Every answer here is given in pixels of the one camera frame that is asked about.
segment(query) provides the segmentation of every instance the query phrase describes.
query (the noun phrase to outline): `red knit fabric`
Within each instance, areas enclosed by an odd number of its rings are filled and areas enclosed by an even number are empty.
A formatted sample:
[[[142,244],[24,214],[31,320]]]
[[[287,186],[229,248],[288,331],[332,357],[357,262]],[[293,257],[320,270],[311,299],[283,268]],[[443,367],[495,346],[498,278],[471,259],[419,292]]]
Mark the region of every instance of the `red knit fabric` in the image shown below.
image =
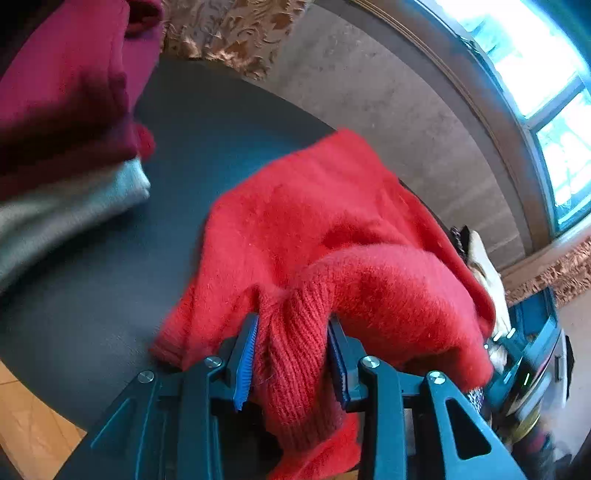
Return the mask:
[[[421,202],[352,132],[273,162],[223,195],[199,274],[154,353],[183,369],[259,313],[253,397],[284,449],[272,478],[325,478],[359,460],[356,421],[326,369],[331,312],[395,367],[463,390],[492,373],[494,306]]]
[[[64,0],[35,29],[0,79],[0,201],[154,149],[132,111],[162,14],[160,0]]]

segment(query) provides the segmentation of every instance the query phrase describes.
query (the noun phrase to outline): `maroon sweater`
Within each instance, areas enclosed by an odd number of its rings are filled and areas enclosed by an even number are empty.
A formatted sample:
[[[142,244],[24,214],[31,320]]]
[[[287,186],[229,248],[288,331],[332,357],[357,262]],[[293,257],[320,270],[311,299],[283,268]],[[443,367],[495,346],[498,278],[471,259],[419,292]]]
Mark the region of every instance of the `maroon sweater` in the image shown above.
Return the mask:
[[[132,111],[160,49],[159,0],[65,0],[0,79],[0,201],[153,148]]]

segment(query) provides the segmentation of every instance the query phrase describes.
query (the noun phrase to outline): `gray fabric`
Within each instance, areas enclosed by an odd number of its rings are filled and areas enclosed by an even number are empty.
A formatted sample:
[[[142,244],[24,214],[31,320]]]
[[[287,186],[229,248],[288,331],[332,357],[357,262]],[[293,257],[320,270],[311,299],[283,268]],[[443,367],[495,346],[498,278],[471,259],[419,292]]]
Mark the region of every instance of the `gray fabric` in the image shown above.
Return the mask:
[[[0,204],[0,294],[51,249],[143,202],[149,189],[134,159]]]

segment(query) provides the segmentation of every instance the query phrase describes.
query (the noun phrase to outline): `round table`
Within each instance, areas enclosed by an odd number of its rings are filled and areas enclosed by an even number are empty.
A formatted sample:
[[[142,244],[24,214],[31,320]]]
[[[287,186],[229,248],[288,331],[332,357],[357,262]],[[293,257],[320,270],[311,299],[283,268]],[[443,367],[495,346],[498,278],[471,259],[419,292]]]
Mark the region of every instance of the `round table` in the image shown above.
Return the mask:
[[[197,268],[223,192],[332,129],[228,70],[163,59],[137,107],[154,134],[144,205],[65,243],[0,298],[0,359],[88,429],[134,375]]]

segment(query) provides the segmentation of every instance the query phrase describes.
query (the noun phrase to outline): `curtain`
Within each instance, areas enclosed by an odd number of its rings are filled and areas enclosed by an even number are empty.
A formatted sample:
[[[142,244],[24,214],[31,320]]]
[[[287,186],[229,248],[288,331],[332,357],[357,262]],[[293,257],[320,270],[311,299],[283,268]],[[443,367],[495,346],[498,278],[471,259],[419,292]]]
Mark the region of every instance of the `curtain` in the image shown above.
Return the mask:
[[[162,51],[263,78],[309,0],[163,0]]]
[[[505,293],[507,303],[513,305],[552,287],[556,305],[561,307],[591,288],[591,236],[548,265],[535,278]]]

